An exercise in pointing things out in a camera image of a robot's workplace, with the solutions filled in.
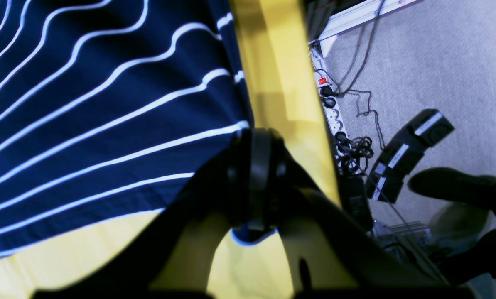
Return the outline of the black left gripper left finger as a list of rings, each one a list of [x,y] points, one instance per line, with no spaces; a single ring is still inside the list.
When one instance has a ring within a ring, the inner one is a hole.
[[[233,231],[250,245],[269,234],[269,130],[247,129],[203,165],[101,269],[35,299],[208,299],[214,255]]]

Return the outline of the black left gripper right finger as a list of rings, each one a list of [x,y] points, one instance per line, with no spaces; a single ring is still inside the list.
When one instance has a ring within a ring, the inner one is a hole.
[[[269,132],[269,224],[282,240],[297,299],[471,299],[386,253],[329,200]]]

